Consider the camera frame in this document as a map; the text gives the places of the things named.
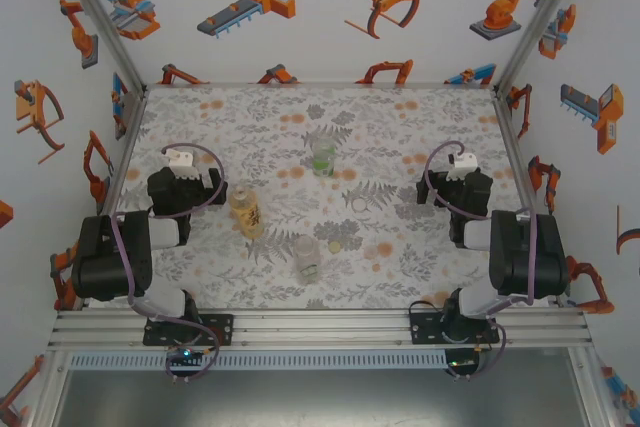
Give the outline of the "yellow tea bottle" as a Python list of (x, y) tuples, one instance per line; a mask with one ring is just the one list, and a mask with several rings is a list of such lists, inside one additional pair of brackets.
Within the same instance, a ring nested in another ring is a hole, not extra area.
[(232, 192), (230, 206), (242, 234), (251, 240), (259, 238), (264, 227), (256, 193), (239, 185)]

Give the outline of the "aluminium frame post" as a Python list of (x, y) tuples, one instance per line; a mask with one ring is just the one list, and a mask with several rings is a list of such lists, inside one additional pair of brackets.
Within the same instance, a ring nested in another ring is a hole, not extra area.
[(140, 97), (143, 97), (146, 91), (146, 84), (142, 80), (134, 62), (123, 45), (121, 37), (112, 25), (107, 10), (102, 5), (101, 0), (79, 1), (84, 7), (85, 12), (94, 22), (98, 34), (106, 44), (115, 62), (120, 68), (124, 80), (128, 81), (128, 86), (131, 87)]
[(540, 1), (532, 20), (526, 27), (523, 37), (517, 44), (513, 55), (507, 62), (502, 76), (497, 83), (497, 98), (504, 98), (514, 84), (516, 77), (524, 67), (527, 59), (544, 33), (549, 21), (551, 20), (551, 16), (559, 8), (560, 1), (561, 0)]

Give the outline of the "tall clear white-label bottle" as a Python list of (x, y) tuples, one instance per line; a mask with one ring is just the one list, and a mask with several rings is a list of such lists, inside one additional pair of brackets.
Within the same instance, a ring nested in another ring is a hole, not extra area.
[(319, 276), (321, 255), (317, 241), (308, 235), (301, 235), (294, 243), (294, 257), (297, 274), (305, 283), (315, 282)]

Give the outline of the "floral table mat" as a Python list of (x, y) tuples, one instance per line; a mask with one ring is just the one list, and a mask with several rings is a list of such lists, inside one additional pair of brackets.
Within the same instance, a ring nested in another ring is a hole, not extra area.
[[(312, 170), (311, 144), (336, 144), (334, 173)], [(201, 308), (390, 309), (442, 302), (487, 271), (484, 252), (449, 239), (449, 214), (418, 204), (425, 168), (448, 166), (460, 141), (493, 179), (491, 209), (521, 205), (492, 95), (454, 88), (245, 86), (156, 88), (150, 93), (119, 207), (151, 204), (147, 178), (165, 165), (161, 150), (197, 145), (196, 165), (222, 165), (230, 186), (258, 198), (263, 234), (251, 240), (228, 206), (191, 219), (183, 247), (153, 253), (154, 273), (188, 290)], [(363, 198), (367, 210), (354, 212)], [(313, 237), (321, 264), (301, 281), (294, 243)], [(341, 244), (331, 253), (332, 241)]]

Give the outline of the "short clear green-label bottle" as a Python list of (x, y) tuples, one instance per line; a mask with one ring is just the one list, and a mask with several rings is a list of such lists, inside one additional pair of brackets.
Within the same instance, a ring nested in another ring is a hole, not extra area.
[(318, 137), (311, 144), (312, 170), (316, 176), (331, 177), (334, 173), (336, 144), (331, 137)]

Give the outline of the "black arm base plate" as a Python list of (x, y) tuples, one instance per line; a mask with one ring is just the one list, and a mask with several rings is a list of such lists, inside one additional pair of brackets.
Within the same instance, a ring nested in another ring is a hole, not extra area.
[(444, 313), (431, 302), (417, 300), (408, 307), (410, 335), (413, 345), (452, 344), (444, 333)]
[[(200, 314), (199, 322), (216, 334), (221, 346), (230, 346), (234, 330), (234, 316), (231, 314)], [(174, 345), (213, 346), (209, 333), (199, 328), (172, 322), (153, 322), (145, 325), (142, 344), (151, 347), (169, 347)]]

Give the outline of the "aluminium front rail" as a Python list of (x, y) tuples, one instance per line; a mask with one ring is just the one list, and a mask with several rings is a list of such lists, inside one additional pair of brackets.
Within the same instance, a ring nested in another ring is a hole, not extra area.
[[(230, 350), (412, 349), (408, 313), (390, 310), (231, 310)], [(573, 308), (527, 307), (496, 316), (507, 345), (592, 344), (586, 316)], [(57, 316), (47, 349), (143, 350), (146, 319), (131, 310), (87, 309)]]

